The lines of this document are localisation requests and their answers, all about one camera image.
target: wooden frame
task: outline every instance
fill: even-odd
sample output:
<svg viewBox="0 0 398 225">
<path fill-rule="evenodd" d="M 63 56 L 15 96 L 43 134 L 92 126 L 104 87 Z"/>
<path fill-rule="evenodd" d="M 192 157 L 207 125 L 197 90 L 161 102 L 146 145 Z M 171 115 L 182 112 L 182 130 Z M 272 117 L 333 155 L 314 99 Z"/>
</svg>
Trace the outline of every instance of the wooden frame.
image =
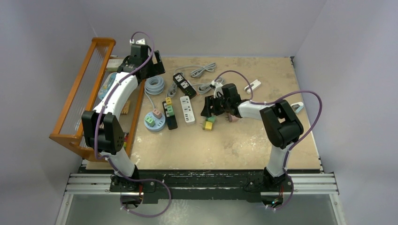
<svg viewBox="0 0 398 225">
<path fill-rule="evenodd" d="M 83 138 L 82 124 L 79 125 L 75 134 L 65 135 L 65 134 L 60 134 L 60 132 L 61 132 L 62 126 L 65 122 L 65 119 L 69 113 L 69 109 L 72 105 L 73 99 L 75 98 L 75 95 L 77 93 L 79 85 L 80 85 L 80 83 L 83 79 L 83 76 L 86 72 L 86 69 L 89 65 L 91 57 L 94 53 L 94 50 L 97 49 L 100 52 L 101 56 L 103 57 L 103 61 L 100 66 L 97 78 L 95 80 L 94 87 L 92 88 L 90 97 L 87 100 L 87 105 L 86 105 L 85 109 L 91 110 L 93 108 L 97 93 L 102 84 L 102 79 L 104 78 L 108 60 L 111 58 L 111 53 L 112 53 L 112 50 L 113 50 L 113 47 L 115 44 L 116 44 L 116 41 L 112 38 L 95 37 L 92 39 L 90 48 L 88 49 L 88 52 L 83 61 L 83 64 L 82 64 L 82 66 L 77 74 L 77 77 L 75 79 L 75 82 L 73 83 L 73 86 L 69 92 L 69 95 L 68 95 L 66 102 L 63 106 L 63 109 L 61 111 L 61 114 L 57 120 L 57 123 L 55 124 L 54 130 L 49 136 L 50 139 L 52 139 L 53 141 L 64 146 L 65 148 L 71 150 L 72 152 L 78 154 L 82 158 L 87 159 L 88 161 L 98 161 L 98 160 L 95 158 L 94 150 L 92 148 L 85 148 L 85 147 L 80 146 L 81 140 Z M 130 135 L 129 135 L 129 138 L 127 141 L 127 148 L 126 148 L 127 155 L 130 155 L 130 152 L 131 152 L 132 140 L 133 140 L 134 133 L 136 130 L 139 111 L 140 111 L 142 99 L 143 99 L 142 98 L 143 93 L 144 93 L 144 86 L 141 85 L 141 88 L 139 90 L 137 105 L 136 105 L 136 108 L 134 111 L 133 122 L 132 122 L 131 128 L 130 128 Z"/>
</svg>

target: round power strip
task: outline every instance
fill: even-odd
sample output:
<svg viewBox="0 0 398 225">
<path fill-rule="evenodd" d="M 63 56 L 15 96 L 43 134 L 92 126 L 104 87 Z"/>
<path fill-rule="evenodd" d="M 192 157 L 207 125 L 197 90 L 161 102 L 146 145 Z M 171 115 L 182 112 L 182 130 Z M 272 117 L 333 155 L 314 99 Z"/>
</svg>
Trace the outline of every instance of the round power strip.
<svg viewBox="0 0 398 225">
<path fill-rule="evenodd" d="M 148 113 L 146 114 L 146 116 L 144 117 L 144 124 L 145 124 L 146 129 L 148 129 L 148 130 L 151 131 L 151 132 L 159 132 L 159 131 L 163 130 L 163 128 L 166 126 L 166 117 L 164 116 L 163 113 L 161 113 L 161 114 L 162 114 L 162 117 L 161 117 L 160 119 L 158 119 L 158 118 L 156 118 L 156 117 L 153 115 L 153 112 L 148 112 Z M 152 120 L 154 120 L 155 124 L 154 124 L 153 127 L 151 127 L 151 126 L 145 121 L 145 119 L 146 119 L 147 117 L 150 117 Z"/>
</svg>

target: green object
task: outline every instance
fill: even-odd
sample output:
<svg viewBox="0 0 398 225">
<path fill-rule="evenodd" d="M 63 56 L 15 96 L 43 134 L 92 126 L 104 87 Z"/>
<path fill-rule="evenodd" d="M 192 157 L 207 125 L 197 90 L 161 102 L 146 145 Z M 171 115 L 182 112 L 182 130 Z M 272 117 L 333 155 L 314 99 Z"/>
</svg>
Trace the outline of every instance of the green object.
<svg viewBox="0 0 398 225">
<path fill-rule="evenodd" d="M 174 110 L 173 107 L 171 105 L 167 106 L 167 112 L 169 116 L 174 116 Z"/>
<path fill-rule="evenodd" d="M 206 121 L 209 121 L 209 122 L 214 123 L 214 122 L 215 122 L 215 116 L 207 117 L 207 118 L 206 118 Z"/>
<path fill-rule="evenodd" d="M 145 122 L 146 122 L 150 127 L 155 126 L 155 121 L 154 121 L 151 117 L 149 117 L 149 116 L 145 117 Z"/>
</svg>

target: beige tabletop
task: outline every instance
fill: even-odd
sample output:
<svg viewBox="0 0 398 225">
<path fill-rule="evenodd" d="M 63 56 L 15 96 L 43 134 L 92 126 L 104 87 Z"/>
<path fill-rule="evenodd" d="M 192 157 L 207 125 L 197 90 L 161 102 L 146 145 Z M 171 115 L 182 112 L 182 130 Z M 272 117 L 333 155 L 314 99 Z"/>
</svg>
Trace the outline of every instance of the beige tabletop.
<svg viewBox="0 0 398 225">
<path fill-rule="evenodd" d="M 166 89 L 172 83 L 174 69 L 186 65 L 207 65 L 215 62 L 214 73 L 205 72 L 200 78 L 192 78 L 189 72 L 195 68 L 182 71 L 192 84 L 209 83 L 225 70 L 236 70 L 245 75 L 250 82 L 258 79 L 261 86 L 254 93 L 254 101 L 274 101 L 289 92 L 299 90 L 293 66 L 289 58 L 162 58 L 166 73 L 166 87 L 162 94 L 151 96 L 155 106 L 163 112 L 162 101 Z M 234 83 L 242 99 L 250 97 L 244 87 L 247 83 L 239 75 L 226 73 L 225 83 Z M 120 123 L 125 131 L 130 128 L 132 112 L 138 89 L 130 97 L 129 115 L 122 115 Z M 191 99 L 196 123 L 186 125 L 180 104 L 181 90 L 172 98 L 178 128 L 169 130 L 165 127 L 158 133 L 149 132 L 144 125 L 144 117 L 153 108 L 144 96 L 137 131 L 131 151 L 131 161 L 139 169 L 263 169 L 269 160 L 271 143 L 260 120 L 250 118 L 228 122 L 225 114 L 216 118 L 212 131 L 201 128 L 204 118 L 200 112 L 204 106 L 204 96 Z M 286 99 L 290 104 L 302 101 L 300 94 Z M 298 113 L 298 118 L 308 130 L 309 121 L 305 109 Z M 318 154 L 312 134 L 298 144 L 291 152 L 289 169 L 320 169 Z M 107 163 L 89 162 L 87 169 L 110 169 Z"/>
</svg>

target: white wall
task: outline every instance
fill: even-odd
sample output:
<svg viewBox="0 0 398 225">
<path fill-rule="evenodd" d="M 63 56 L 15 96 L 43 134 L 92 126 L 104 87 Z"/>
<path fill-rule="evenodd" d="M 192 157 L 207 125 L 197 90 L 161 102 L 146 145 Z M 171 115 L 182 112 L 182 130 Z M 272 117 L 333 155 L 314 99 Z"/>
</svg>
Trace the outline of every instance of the white wall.
<svg viewBox="0 0 398 225">
<path fill-rule="evenodd" d="M 126 55 L 134 31 L 165 55 L 292 56 L 326 0 L 80 0 L 98 36 Z"/>
<path fill-rule="evenodd" d="M 300 87 L 324 101 L 314 135 L 349 224 L 398 220 L 397 12 L 396 0 L 328 0 L 295 58 Z"/>
<path fill-rule="evenodd" d="M 0 1 L 0 224 L 54 224 L 81 159 L 48 136 L 91 43 L 76 0 Z"/>
</svg>

